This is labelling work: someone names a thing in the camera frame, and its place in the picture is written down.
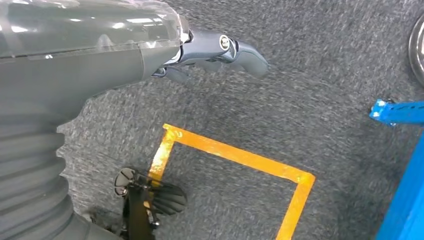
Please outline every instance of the clear plastic cover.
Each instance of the clear plastic cover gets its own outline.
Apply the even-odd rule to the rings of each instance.
[[[188,33],[156,0],[0,0],[0,59],[177,47]]]

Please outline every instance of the wheel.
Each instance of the wheel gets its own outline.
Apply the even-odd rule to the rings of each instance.
[[[424,86],[424,15],[421,16],[412,29],[409,38],[409,63],[417,80]]]
[[[115,194],[125,197],[130,184],[138,185],[151,193],[152,210],[157,214],[174,215],[182,212],[187,205],[187,196],[180,187],[151,179],[128,167],[121,169],[115,177]]]

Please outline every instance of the screw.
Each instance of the screw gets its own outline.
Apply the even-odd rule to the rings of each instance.
[[[226,35],[219,37],[219,46],[222,50],[228,50],[230,48],[230,39]]]
[[[128,193],[128,189],[126,189],[126,188],[122,189],[122,195],[123,196],[127,195],[127,193]]]
[[[382,100],[378,101],[378,106],[379,107],[383,107],[385,105],[386,105],[386,102],[385,101],[382,101]]]

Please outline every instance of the blue metal frame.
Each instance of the blue metal frame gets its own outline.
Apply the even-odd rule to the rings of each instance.
[[[423,126],[424,101],[390,103],[379,99],[369,116],[389,126],[395,124]],[[415,147],[375,239],[424,239],[424,135]]]

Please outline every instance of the black wheel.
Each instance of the black wheel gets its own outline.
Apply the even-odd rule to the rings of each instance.
[[[413,27],[409,38],[408,53],[409,63],[417,80],[424,86],[424,15],[421,16]]]

